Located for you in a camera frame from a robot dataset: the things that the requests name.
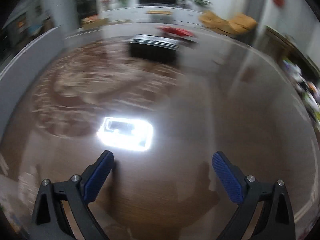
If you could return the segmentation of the black soap bar box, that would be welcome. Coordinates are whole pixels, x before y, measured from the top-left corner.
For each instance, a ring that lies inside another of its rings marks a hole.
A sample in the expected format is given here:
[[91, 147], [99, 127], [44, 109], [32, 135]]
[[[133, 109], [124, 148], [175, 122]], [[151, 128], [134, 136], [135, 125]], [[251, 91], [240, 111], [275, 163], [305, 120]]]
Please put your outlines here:
[[179, 42], [173, 38], [138, 34], [129, 39], [128, 46], [132, 57], [164, 64], [177, 62]]

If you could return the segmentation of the red packet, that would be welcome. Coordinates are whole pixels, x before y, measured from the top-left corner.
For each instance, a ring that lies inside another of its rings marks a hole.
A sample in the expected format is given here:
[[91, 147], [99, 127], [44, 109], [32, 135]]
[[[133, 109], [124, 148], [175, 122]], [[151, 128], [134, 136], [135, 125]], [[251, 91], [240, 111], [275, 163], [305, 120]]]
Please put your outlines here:
[[197, 38], [197, 35], [194, 34], [192, 31], [183, 28], [176, 28], [168, 25], [163, 25], [157, 26], [156, 29], [158, 29], [161, 32], [161, 35], [163, 37], [174, 38], [180, 41], [194, 42], [194, 39]]

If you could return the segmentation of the grey curved panel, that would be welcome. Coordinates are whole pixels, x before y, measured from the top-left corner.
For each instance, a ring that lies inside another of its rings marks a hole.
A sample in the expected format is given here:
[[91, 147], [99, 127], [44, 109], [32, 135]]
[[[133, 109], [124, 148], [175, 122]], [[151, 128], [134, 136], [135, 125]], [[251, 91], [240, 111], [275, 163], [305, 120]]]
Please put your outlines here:
[[36, 77], [65, 47], [60, 26], [26, 45], [1, 72], [1, 136], [16, 105]]

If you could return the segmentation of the cluttered side table items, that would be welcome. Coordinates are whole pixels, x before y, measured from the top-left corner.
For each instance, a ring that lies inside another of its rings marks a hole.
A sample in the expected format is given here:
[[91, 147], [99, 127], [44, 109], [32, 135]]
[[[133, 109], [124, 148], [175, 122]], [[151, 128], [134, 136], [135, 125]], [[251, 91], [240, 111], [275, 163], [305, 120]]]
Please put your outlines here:
[[301, 69], [289, 59], [282, 59], [281, 68], [300, 96], [313, 125], [319, 128], [319, 89], [304, 79]]

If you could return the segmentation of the cardboard box on floor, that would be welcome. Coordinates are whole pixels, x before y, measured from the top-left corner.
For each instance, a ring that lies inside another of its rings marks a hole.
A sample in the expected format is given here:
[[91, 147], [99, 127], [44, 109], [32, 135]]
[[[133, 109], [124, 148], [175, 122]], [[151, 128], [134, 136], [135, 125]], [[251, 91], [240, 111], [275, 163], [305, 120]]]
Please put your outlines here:
[[94, 29], [107, 25], [108, 22], [108, 18], [98, 18], [97, 16], [90, 16], [81, 20], [81, 27], [84, 30]]

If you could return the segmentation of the wooden dining chair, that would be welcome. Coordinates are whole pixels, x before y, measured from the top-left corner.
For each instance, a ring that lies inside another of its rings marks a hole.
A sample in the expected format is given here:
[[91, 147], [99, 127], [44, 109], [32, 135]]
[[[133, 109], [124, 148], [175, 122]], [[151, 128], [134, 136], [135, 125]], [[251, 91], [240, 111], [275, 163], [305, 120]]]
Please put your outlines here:
[[280, 63], [284, 58], [293, 54], [296, 47], [288, 38], [266, 25], [258, 50], [271, 57], [276, 63]]

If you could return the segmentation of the red flower vase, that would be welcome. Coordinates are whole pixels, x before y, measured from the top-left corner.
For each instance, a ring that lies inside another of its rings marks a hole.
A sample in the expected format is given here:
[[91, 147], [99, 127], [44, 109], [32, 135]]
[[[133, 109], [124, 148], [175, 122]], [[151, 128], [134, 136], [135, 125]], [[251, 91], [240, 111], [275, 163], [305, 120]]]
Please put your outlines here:
[[106, 11], [106, 10], [110, 10], [112, 7], [114, 0], [101, 0], [101, 6], [102, 6], [102, 10]]

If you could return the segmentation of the wooden bench stool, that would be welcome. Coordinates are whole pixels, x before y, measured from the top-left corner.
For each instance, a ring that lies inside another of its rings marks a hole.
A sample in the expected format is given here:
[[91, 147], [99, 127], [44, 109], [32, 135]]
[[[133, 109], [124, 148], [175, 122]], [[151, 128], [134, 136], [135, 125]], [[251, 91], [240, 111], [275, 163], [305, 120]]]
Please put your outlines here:
[[164, 10], [149, 10], [146, 12], [152, 23], [165, 23], [172, 24], [174, 21], [173, 13], [171, 11]]

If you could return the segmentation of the orange lounge chair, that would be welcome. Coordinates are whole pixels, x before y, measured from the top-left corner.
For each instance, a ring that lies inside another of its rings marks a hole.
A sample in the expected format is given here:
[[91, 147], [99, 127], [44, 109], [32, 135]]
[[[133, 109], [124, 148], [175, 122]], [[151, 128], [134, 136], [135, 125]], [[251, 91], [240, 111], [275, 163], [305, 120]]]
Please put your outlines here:
[[224, 20], [210, 10], [201, 14], [199, 21], [211, 31], [230, 37], [246, 34], [258, 24], [255, 19], [242, 13], [229, 20]]

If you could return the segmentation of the white tv cabinet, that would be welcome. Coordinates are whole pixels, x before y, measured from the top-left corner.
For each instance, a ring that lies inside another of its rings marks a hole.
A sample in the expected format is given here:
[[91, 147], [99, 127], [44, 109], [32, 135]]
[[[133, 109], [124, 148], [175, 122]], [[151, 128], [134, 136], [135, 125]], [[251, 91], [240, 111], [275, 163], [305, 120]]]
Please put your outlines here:
[[202, 12], [178, 7], [136, 6], [110, 9], [99, 12], [100, 19], [106, 18], [109, 23], [164, 23], [185, 26], [201, 25]]

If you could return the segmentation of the green potted plant right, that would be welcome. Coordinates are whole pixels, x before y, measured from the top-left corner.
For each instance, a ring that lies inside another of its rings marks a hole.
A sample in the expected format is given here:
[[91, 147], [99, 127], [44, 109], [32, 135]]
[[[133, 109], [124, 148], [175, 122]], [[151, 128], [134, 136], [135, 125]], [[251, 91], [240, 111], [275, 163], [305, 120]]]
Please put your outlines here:
[[209, 0], [191, 0], [200, 10], [204, 11], [209, 9], [212, 5], [212, 2]]

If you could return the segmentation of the grey curtain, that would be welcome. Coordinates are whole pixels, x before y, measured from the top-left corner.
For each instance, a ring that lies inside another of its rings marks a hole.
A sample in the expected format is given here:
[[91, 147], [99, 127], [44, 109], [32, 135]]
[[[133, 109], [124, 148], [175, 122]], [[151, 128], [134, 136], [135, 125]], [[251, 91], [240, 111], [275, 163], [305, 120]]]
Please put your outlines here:
[[248, 45], [253, 46], [258, 35], [259, 23], [262, 19], [266, 0], [248, 0], [246, 15], [253, 18], [257, 25], [249, 32]]

